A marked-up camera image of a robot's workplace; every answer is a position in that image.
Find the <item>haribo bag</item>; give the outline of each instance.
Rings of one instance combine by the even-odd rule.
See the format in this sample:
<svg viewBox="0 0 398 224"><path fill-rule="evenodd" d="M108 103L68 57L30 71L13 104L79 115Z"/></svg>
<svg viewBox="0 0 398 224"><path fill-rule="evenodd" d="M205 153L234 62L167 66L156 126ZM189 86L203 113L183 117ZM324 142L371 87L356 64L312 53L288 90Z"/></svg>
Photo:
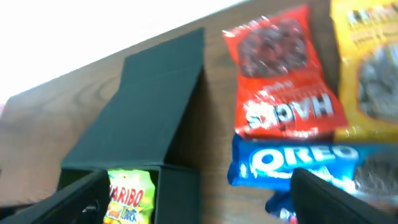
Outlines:
<svg viewBox="0 0 398 224"><path fill-rule="evenodd" d="M224 31L239 67L235 131L312 138L346 124L310 40L308 6Z"/></svg>
<svg viewBox="0 0 398 224"><path fill-rule="evenodd" d="M331 2L347 128L337 141L398 140L398 1Z"/></svg>
<svg viewBox="0 0 398 224"><path fill-rule="evenodd" d="M110 170L111 201L104 224L150 224L155 185L148 171Z"/></svg>

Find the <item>white wall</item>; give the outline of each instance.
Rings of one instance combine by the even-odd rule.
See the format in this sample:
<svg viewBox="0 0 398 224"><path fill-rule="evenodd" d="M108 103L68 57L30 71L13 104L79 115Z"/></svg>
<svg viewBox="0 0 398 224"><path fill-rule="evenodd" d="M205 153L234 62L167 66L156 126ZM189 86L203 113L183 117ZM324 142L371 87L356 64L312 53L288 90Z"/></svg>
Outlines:
<svg viewBox="0 0 398 224"><path fill-rule="evenodd" d="M242 1L0 1L0 104Z"/></svg>

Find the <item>yellow snack bag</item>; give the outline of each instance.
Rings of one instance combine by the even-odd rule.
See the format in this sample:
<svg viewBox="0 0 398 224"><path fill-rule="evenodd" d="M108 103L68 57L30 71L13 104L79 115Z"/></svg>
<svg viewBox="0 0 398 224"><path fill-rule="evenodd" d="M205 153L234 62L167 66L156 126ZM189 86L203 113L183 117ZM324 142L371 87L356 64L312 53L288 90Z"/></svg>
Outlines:
<svg viewBox="0 0 398 224"><path fill-rule="evenodd" d="M349 126L336 141L398 141L398 0L332 0L339 99Z"/></svg>
<svg viewBox="0 0 398 224"><path fill-rule="evenodd" d="M148 171L109 170L111 201L104 224L150 224L155 185Z"/></svg>

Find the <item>wooden surface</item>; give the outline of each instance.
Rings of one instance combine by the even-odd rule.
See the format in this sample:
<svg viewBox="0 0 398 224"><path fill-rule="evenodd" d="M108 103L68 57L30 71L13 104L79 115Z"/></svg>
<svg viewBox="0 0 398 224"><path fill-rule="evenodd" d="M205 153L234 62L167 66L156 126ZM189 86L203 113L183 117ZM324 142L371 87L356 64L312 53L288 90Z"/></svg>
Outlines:
<svg viewBox="0 0 398 224"><path fill-rule="evenodd" d="M184 117L180 129L183 138L177 144L185 152L185 162L200 169L203 176L203 223L275 223L264 210L271 191L234 188L226 180L231 161L236 67L221 31L303 2L247 2L12 97L0 120L0 205L38 202L54 192L60 161L117 91L125 57L204 26L205 76ZM328 17L329 2L309 2L314 44L326 80L335 90L338 55Z"/></svg>

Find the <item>snack bag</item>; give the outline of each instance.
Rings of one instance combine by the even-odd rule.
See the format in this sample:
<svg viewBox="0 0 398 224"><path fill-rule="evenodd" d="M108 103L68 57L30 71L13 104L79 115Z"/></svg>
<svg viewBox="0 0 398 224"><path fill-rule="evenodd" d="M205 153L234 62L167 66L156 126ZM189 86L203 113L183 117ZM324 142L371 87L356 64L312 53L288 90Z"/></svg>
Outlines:
<svg viewBox="0 0 398 224"><path fill-rule="evenodd" d="M308 6L224 31L239 67L235 131L310 138L346 124L310 40Z"/></svg>
<svg viewBox="0 0 398 224"><path fill-rule="evenodd" d="M154 209L155 185L149 172L110 170L111 201L104 224L149 224Z"/></svg>
<svg viewBox="0 0 398 224"><path fill-rule="evenodd" d="M348 127L335 139L398 139L398 1L332 0Z"/></svg>
<svg viewBox="0 0 398 224"><path fill-rule="evenodd" d="M392 144L250 140L235 135L228 182L290 190L296 167L368 202L398 205L398 151Z"/></svg>

